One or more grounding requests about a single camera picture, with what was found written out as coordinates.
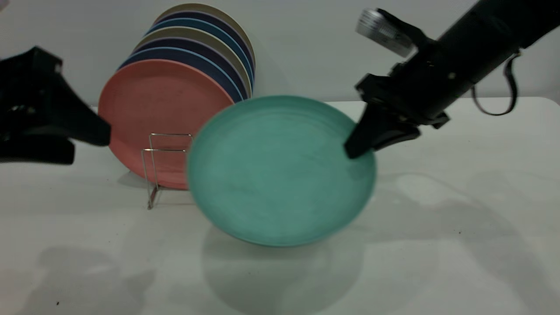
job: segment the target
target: white wall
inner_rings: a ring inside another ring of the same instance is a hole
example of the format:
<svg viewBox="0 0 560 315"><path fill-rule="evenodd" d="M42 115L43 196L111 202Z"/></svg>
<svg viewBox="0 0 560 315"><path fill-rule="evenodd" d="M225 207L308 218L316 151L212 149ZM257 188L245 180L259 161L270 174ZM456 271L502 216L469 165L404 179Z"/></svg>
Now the white wall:
<svg viewBox="0 0 560 315"><path fill-rule="evenodd" d="M0 13L0 58L39 45L64 59L64 75L89 104L142 34L178 0L12 0ZM475 0L203 0L245 28L256 50L257 95L357 99L353 85L401 59L354 32L365 7L381 7L439 37ZM560 30L516 62L523 95L560 90ZM480 94L505 96L501 69Z"/></svg>

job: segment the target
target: teal plate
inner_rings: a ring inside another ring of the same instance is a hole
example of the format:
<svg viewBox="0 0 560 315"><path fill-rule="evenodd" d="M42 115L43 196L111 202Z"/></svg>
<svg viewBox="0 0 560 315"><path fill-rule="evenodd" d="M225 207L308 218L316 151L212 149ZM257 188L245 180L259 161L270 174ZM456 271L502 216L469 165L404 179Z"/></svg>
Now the teal plate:
<svg viewBox="0 0 560 315"><path fill-rule="evenodd" d="M250 243L296 246L347 226L370 199L373 153L346 157L354 122L296 96L233 105L198 133L188 157L191 193L205 216Z"/></svg>

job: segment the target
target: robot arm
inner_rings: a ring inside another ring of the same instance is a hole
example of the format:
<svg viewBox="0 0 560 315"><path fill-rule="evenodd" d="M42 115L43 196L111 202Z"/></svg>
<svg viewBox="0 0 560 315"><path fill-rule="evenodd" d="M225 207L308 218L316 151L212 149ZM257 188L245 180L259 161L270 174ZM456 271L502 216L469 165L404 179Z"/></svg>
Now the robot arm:
<svg viewBox="0 0 560 315"><path fill-rule="evenodd" d="M0 61L0 162L72 164L69 138L109 145L111 127L61 71L62 60L37 47Z"/></svg>
<svg viewBox="0 0 560 315"><path fill-rule="evenodd" d="M347 155L416 139L421 124L439 129L450 120L444 110L508 58L513 108L513 59L558 26L560 2L550 0L480 0L439 40L386 11L364 10L358 33L403 57L413 45L418 52L388 76L368 74L356 85L367 106L344 145Z"/></svg>

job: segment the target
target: black strap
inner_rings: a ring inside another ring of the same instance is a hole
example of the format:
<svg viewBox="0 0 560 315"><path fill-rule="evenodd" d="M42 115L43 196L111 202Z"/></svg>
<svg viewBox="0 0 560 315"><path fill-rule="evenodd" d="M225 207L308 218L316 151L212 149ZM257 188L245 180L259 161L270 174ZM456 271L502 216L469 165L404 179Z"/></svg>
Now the black strap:
<svg viewBox="0 0 560 315"><path fill-rule="evenodd" d="M521 52L518 50L517 53L515 53L508 61L506 64L506 67L503 70L503 75L507 78L507 83L510 86L510 90L511 90L511 103L510 103L510 107L503 113L501 114L494 114L494 113L490 113L488 111L486 111L481 104L478 102L477 99L477 87L473 86L470 91L471 91L471 95L473 97L474 100L474 104L478 107L478 109L480 109L481 112L483 112L484 114L487 115L492 115L492 116L502 116L505 114L509 114L511 113L514 109L515 109L515 105L517 105L517 82L515 81L514 78L514 72L513 72L513 66L514 66L514 60L521 56Z"/></svg>

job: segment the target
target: white table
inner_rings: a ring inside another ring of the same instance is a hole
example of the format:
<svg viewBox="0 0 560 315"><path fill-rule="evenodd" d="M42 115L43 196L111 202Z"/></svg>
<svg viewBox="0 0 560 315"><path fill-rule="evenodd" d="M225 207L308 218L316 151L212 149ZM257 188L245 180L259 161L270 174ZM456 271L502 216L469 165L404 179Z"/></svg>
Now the white table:
<svg viewBox="0 0 560 315"><path fill-rule="evenodd" d="M380 151L363 214L300 248L224 235L182 191L146 210L144 181L107 148L0 165L0 312L559 314L560 106L522 98L490 117L463 99L449 115Z"/></svg>

